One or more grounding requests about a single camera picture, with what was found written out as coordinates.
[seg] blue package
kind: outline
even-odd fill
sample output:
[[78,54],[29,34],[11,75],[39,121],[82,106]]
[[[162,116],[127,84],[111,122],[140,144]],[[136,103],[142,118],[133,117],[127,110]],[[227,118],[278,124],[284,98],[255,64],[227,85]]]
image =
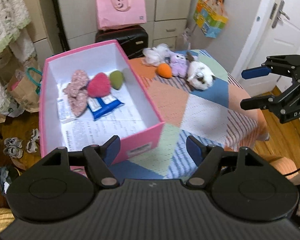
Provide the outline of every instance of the blue package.
[[103,98],[88,98],[88,108],[93,115],[94,121],[123,105],[124,103],[112,95]]

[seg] suitcase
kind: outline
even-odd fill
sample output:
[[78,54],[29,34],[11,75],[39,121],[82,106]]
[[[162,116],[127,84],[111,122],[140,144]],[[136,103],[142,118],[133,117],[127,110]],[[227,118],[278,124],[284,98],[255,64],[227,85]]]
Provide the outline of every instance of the suitcase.
[[128,59],[143,57],[142,51],[148,47],[148,33],[140,25],[97,32],[95,43],[109,40],[117,40]]

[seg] pink paper bag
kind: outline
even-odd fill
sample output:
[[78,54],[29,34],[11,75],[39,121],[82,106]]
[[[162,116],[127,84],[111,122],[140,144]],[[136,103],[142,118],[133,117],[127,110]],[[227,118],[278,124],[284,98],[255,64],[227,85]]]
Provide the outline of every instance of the pink paper bag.
[[145,0],[96,0],[98,29],[122,29],[146,23]]

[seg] patchwork quilt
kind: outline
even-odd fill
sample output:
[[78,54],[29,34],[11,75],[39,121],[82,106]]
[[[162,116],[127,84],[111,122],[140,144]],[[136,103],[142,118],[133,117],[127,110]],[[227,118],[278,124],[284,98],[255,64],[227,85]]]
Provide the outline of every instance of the patchwork quilt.
[[110,170],[121,182],[124,179],[186,179],[197,169],[186,151],[186,138],[193,135],[205,145],[215,144],[237,151],[253,147],[256,140],[269,136],[261,110],[244,111],[242,99],[248,93],[205,50],[192,50],[217,79],[206,91],[191,91],[184,79],[158,76],[155,67],[130,60],[165,120],[159,146]]

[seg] teal bag handle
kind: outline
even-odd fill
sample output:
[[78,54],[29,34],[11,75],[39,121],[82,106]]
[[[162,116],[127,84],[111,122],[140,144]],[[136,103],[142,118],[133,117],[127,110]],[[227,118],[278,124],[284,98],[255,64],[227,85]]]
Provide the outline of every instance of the teal bag handle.
[[29,73],[30,70],[32,70],[32,71],[38,73],[38,74],[41,75],[41,76],[42,76],[42,72],[39,71],[39,70],[37,70],[37,69],[35,69],[35,68],[33,68],[33,67],[28,68],[27,71],[26,71],[26,74],[27,74],[28,79],[29,79],[33,84],[35,84],[36,86],[40,87],[41,84],[37,83],[37,82],[32,78],[32,76],[30,75],[30,73]]

